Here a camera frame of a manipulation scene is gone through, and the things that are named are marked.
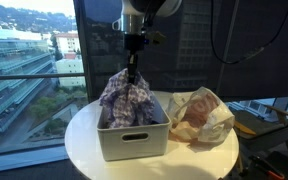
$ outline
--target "white plastic basket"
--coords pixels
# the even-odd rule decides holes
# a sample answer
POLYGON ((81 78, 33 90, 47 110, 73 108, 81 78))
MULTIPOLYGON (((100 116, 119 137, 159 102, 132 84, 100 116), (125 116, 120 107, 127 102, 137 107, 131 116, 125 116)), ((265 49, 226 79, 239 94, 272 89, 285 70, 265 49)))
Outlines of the white plastic basket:
POLYGON ((164 155, 171 122, 154 97, 157 124, 108 129, 108 109, 103 108, 97 131, 105 161, 164 155))

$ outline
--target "black cable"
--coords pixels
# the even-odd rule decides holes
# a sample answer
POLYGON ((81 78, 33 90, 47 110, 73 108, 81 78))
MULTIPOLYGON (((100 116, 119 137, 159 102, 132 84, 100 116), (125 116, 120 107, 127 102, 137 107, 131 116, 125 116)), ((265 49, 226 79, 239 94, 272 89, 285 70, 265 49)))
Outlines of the black cable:
POLYGON ((214 46, 214 40, 213 40, 214 0, 211 0, 210 37, 211 37, 211 46, 212 46, 212 51, 213 51, 214 56, 216 57, 217 60, 219 60, 221 63, 224 63, 224 64, 237 64, 237 63, 240 63, 241 61, 248 60, 248 59, 251 59, 251 58, 257 56, 266 47, 270 46, 277 39, 277 37, 279 36, 279 34, 281 33, 281 31, 282 31, 282 29, 284 27, 284 24, 285 24, 287 18, 288 18, 288 9, 287 9, 286 15, 284 16, 283 22, 280 25, 277 33, 275 34, 275 36, 270 41, 268 41, 267 43, 265 43, 262 46, 259 46, 257 48, 254 48, 253 50, 249 51, 243 57, 241 57, 239 60, 236 60, 236 61, 224 61, 222 58, 220 58, 218 56, 218 54, 216 53, 216 50, 215 50, 215 46, 214 46))
POLYGON ((157 3, 157 6, 159 7, 156 11, 148 12, 148 10, 151 8, 152 2, 154 0, 150 0, 148 3, 146 10, 145 10, 145 15, 144 15, 144 25, 151 27, 153 25, 153 19, 158 11, 159 8, 164 4, 165 0, 160 0, 157 3))

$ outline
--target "purple checkered fabric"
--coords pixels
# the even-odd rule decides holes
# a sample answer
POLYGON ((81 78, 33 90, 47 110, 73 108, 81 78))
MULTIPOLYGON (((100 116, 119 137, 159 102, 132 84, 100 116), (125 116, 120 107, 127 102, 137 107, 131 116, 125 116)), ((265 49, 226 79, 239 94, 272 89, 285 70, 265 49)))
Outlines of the purple checkered fabric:
POLYGON ((128 83, 127 69, 109 79, 100 97, 100 105, 108 108, 109 128, 151 124, 154 101, 149 84, 137 72, 134 84, 128 83))

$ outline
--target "hill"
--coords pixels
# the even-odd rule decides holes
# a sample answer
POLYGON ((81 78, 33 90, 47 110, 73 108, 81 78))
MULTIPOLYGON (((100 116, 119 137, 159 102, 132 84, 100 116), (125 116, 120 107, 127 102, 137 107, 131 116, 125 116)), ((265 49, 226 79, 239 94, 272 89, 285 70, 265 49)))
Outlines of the hill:
POLYGON ((76 21, 63 13, 44 13, 0 5, 0 28, 36 33, 67 32, 76 30, 76 21))

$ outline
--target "sky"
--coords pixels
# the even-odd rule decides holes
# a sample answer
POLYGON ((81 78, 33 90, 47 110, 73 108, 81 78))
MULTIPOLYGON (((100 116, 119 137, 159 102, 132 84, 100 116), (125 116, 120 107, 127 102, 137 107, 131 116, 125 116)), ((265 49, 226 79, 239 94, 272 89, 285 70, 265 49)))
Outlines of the sky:
POLYGON ((73 0, 0 0, 0 5, 75 16, 73 0))
MULTIPOLYGON (((120 18, 121 0, 84 0, 86 16, 99 22, 120 18)), ((0 5, 75 16, 73 0, 0 0, 0 5)))

